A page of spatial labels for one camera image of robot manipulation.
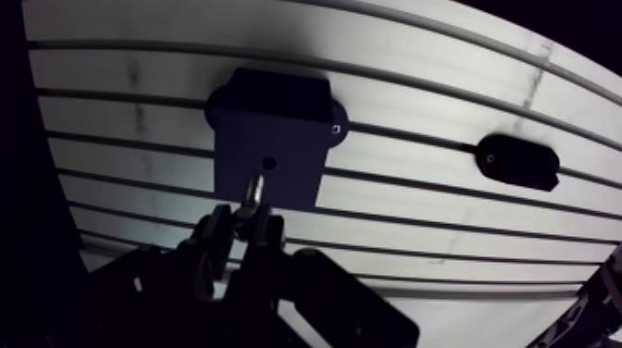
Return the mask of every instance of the slatwall panel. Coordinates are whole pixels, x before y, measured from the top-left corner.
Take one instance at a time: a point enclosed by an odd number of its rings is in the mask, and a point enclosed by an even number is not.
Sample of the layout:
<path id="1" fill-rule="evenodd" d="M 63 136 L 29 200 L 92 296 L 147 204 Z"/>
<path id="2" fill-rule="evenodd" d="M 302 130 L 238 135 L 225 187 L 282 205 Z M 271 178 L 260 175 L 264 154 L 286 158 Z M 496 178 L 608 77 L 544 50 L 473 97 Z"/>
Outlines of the slatwall panel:
<path id="1" fill-rule="evenodd" d="M 380 294 L 410 297 L 393 303 L 424 347 L 525 345 L 622 240 L 622 80 L 501 19 L 405 0 L 23 6 L 85 253 L 173 248 L 221 203 L 201 108 L 239 66 L 330 80 L 352 131 L 330 150 L 317 207 L 277 209 L 286 250 L 318 248 Z M 470 152 L 493 132 L 552 146 L 554 191 L 481 176 Z M 508 302 L 525 297 L 543 300 Z M 491 298 L 504 300 L 479 302 Z M 491 310 L 499 334 L 473 335 Z"/>

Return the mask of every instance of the hole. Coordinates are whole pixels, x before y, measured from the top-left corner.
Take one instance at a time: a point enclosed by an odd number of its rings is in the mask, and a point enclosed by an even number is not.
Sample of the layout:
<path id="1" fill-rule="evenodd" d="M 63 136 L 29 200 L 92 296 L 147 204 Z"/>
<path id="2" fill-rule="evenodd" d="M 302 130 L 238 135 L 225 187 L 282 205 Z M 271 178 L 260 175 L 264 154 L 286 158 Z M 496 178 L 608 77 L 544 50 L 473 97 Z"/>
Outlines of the hole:
<path id="1" fill-rule="evenodd" d="M 138 277 L 134 278 L 134 289 L 136 289 L 136 292 L 143 292 L 143 284 L 141 283 L 141 279 Z"/>
<path id="2" fill-rule="evenodd" d="M 261 161 L 261 165 L 265 170 L 272 170 L 277 167 L 277 161 L 274 158 L 267 156 Z"/>

